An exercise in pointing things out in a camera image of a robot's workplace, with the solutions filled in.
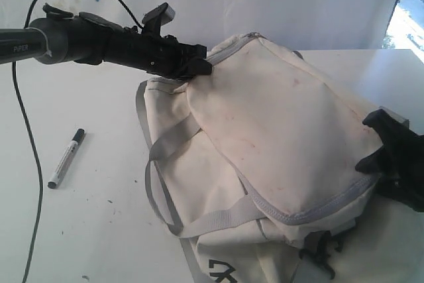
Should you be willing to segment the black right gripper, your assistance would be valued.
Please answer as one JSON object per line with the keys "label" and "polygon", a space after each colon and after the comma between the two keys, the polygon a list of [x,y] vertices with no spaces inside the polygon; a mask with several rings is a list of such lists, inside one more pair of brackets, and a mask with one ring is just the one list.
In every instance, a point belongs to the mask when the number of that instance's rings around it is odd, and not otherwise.
{"label": "black right gripper", "polygon": [[369,113],[362,122],[372,128],[384,146],[355,166],[363,174],[385,174],[377,192],[416,212],[423,211],[423,136],[410,131],[383,109]]}

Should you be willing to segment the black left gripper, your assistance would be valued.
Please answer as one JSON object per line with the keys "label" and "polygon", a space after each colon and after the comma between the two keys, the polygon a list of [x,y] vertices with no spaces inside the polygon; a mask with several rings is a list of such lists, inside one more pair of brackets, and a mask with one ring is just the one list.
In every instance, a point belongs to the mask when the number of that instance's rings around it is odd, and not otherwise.
{"label": "black left gripper", "polygon": [[102,32],[102,60],[144,70],[149,74],[171,76],[186,81],[208,76],[212,65],[206,59],[206,47],[180,44],[173,36],[118,31]]}

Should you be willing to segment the left robot arm black grey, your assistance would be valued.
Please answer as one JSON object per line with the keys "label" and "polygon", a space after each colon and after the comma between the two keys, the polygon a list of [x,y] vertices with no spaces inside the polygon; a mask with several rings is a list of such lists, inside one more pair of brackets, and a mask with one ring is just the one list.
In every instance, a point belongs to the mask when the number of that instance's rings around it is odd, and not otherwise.
{"label": "left robot arm black grey", "polygon": [[43,10],[46,17],[33,20],[28,27],[1,30],[1,63],[29,58],[47,65],[73,61],[96,66],[110,62],[172,80],[189,80],[212,72],[205,46],[160,35],[162,25],[175,16],[167,3],[148,12],[141,28],[122,27],[87,12],[74,15],[49,4]]}

